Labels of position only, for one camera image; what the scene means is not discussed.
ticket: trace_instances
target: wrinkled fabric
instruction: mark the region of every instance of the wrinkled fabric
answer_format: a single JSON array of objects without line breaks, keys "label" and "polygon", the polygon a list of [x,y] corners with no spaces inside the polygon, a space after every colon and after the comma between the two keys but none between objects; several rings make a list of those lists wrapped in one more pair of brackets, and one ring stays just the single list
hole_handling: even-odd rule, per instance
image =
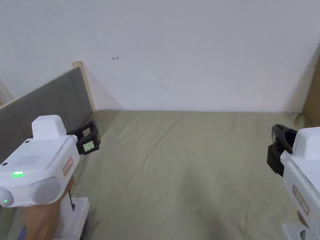
[{"label": "wrinkled fabric", "polygon": [[[298,218],[267,149],[274,124],[303,127],[296,116],[94,113],[100,149],[82,157],[72,191],[90,201],[85,239],[282,239]],[[0,209],[0,239],[22,227],[21,209]]]}]

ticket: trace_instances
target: white mount base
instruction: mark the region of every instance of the white mount base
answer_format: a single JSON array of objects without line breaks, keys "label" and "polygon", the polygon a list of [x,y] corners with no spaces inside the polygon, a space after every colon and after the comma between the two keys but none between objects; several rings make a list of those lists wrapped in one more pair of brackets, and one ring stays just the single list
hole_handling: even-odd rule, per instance
[{"label": "white mount base", "polygon": [[[72,218],[68,219],[68,223],[65,226],[59,223],[61,229],[59,230],[59,227],[58,227],[56,237],[53,240],[79,240],[80,239],[83,226],[89,211],[89,201],[88,201],[88,198],[86,197],[79,197],[79,198],[72,198],[72,203],[76,206],[75,211],[72,213]],[[58,237],[58,235],[60,235],[59,232],[63,232],[63,236]]]},{"label": "white mount base", "polygon": [[282,225],[284,239],[289,240],[316,240],[310,229],[301,223],[287,223]]}]

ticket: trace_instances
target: bed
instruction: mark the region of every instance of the bed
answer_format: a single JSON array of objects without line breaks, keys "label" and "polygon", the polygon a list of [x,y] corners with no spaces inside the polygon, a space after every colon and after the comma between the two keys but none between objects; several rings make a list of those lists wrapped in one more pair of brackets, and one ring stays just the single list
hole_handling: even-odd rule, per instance
[{"label": "bed", "polygon": [[[300,129],[303,117],[95,111],[81,64],[48,84],[28,100],[0,108],[0,161],[30,137],[28,126],[38,108],[43,114],[60,113],[67,130],[95,118],[100,149],[82,157],[72,191],[91,204],[84,239],[281,239],[281,224],[298,221],[266,156],[272,125]],[[46,91],[59,102],[54,108]],[[39,101],[47,104],[46,112]],[[15,108],[28,111],[17,115]],[[7,120],[8,127],[4,111],[15,121]],[[0,239],[17,239],[21,215],[22,209],[0,208]]]}]

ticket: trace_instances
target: white handheld gripper device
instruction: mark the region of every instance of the white handheld gripper device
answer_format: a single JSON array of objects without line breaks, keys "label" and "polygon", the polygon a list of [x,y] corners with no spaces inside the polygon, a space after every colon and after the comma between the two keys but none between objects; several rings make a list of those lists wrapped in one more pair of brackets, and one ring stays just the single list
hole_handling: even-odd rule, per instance
[{"label": "white handheld gripper device", "polygon": [[284,224],[285,239],[320,240],[320,127],[299,130],[292,154],[284,151],[280,160],[285,189],[309,227]]},{"label": "white handheld gripper device", "polygon": [[[21,207],[60,199],[79,163],[75,135],[67,135],[58,115],[32,122],[33,138],[22,143],[0,165],[0,204]],[[89,211],[88,198],[62,199],[54,239],[79,240]]]}]

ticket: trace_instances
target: white wall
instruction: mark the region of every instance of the white wall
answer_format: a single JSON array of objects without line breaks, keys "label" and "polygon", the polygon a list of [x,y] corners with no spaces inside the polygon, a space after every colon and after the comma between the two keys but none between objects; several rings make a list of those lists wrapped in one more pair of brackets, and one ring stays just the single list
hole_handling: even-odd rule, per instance
[{"label": "white wall", "polygon": [[2,0],[0,79],[19,97],[80,60],[99,109],[299,112],[319,13],[318,0]]}]

